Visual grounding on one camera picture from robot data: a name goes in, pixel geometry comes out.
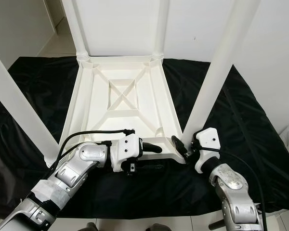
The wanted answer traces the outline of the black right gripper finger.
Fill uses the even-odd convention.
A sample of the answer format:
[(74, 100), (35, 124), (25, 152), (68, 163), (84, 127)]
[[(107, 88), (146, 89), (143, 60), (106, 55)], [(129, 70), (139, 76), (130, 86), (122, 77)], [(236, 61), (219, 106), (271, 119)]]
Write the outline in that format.
[(177, 153), (180, 154), (181, 157), (188, 157), (188, 150), (177, 136), (171, 136), (171, 141), (177, 150)]

